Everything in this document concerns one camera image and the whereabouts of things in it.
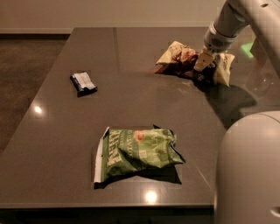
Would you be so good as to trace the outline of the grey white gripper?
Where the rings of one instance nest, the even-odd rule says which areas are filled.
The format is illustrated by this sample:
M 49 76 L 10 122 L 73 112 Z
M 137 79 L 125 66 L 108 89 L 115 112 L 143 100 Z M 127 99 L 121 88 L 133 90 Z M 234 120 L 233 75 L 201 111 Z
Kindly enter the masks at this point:
M 235 37 L 227 37 L 220 34 L 214 23 L 211 23 L 204 36 L 204 47 L 195 62 L 194 70 L 201 72 L 208 67 L 216 56 L 216 53 L 226 52 L 234 43 Z

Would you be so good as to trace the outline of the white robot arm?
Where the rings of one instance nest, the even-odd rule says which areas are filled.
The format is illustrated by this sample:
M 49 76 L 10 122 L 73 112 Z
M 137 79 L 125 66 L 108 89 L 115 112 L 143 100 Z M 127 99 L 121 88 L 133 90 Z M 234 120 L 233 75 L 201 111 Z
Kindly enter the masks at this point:
M 246 26 L 255 34 L 255 67 L 246 88 L 261 95 L 272 82 L 267 61 L 280 72 L 279 0 L 226 0 L 208 28 L 194 69 L 225 52 Z M 280 111 L 248 115 L 226 132 L 219 150 L 214 224 L 280 224 Z

